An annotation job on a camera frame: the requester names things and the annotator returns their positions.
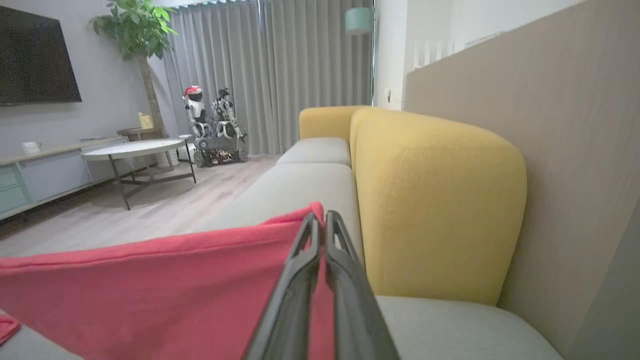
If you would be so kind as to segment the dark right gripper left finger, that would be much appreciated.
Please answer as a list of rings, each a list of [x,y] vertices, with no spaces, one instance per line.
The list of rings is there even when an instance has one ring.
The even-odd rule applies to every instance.
[[[309,212],[302,220],[242,358],[306,360],[313,294],[321,259],[321,225]]]

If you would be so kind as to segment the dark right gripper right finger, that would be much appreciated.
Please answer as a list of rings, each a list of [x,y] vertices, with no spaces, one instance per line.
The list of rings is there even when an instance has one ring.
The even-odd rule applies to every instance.
[[[333,292],[334,358],[398,360],[391,337],[362,262],[335,210],[326,214],[326,283]]]

